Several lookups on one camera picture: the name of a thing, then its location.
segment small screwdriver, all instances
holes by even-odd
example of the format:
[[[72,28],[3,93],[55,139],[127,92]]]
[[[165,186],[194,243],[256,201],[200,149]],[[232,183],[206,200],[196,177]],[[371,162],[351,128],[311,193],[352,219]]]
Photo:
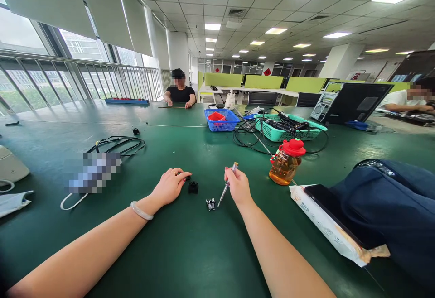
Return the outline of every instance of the small screwdriver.
[[[239,164],[237,162],[234,162],[234,164],[232,165],[231,170],[235,173],[236,169],[239,167]],[[225,193],[227,192],[228,187],[230,187],[230,180],[227,180],[227,182],[225,183],[225,188],[223,189],[222,195],[221,195],[221,199],[219,200],[219,203],[217,204],[217,206],[219,207],[219,204],[222,202],[223,197],[225,196]]]

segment hand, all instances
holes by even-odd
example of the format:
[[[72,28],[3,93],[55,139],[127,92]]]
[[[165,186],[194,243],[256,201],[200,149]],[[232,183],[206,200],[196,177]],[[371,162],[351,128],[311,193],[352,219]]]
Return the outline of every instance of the hand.
[[[169,169],[162,175],[150,196],[160,207],[172,203],[180,194],[181,187],[186,182],[185,177],[190,175],[191,173],[183,172],[180,168]]]
[[[249,189],[248,177],[239,169],[236,169],[235,174],[231,168],[225,167],[225,181],[230,180],[230,192],[231,196],[240,208],[242,205],[254,203]]]

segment dark blue bag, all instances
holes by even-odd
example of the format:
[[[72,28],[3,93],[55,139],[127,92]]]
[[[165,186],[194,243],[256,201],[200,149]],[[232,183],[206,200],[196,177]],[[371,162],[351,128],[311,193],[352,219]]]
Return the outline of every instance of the dark blue bag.
[[[382,233],[391,258],[435,290],[435,175],[388,160],[364,160],[331,188],[343,212]]]

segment green table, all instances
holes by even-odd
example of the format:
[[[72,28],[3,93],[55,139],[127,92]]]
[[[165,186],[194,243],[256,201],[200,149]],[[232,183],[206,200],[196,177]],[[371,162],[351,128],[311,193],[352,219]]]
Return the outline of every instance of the green table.
[[[375,259],[361,269],[339,255],[292,201],[288,187],[269,179],[267,155],[236,146],[232,133],[210,132],[203,112],[206,105],[196,104],[190,110],[159,106],[165,104],[81,101],[21,113],[21,125],[1,128],[0,144],[31,170],[13,192],[34,190],[30,205],[0,219],[1,252],[11,285],[131,201],[149,194],[168,168],[180,167],[193,173],[199,194],[188,195],[185,185],[176,202],[148,223],[88,296],[269,297],[230,195],[214,212],[208,212],[205,204],[207,198],[219,198],[224,166],[237,161],[249,177],[259,207],[338,297],[425,294],[389,259]],[[310,112],[307,108],[280,108],[302,116]],[[89,195],[73,210],[62,211],[65,160],[81,159],[81,153],[96,140],[132,135],[132,128],[140,130],[146,149],[123,160],[121,173],[102,194]],[[434,171],[432,153],[427,150],[433,145],[429,135],[371,135],[339,125],[332,125],[328,134],[328,147],[303,159],[295,177],[298,184],[333,185],[366,158],[397,159]],[[321,145],[320,139],[307,143],[310,145]]]

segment red bottle cap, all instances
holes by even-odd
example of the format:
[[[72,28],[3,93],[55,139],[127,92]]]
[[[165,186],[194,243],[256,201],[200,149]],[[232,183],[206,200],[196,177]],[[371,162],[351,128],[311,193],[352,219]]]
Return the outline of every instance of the red bottle cap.
[[[300,139],[291,139],[290,142],[285,140],[282,142],[282,145],[280,145],[279,149],[283,150],[288,155],[295,157],[304,155],[307,152],[304,148],[304,142],[302,142]]]

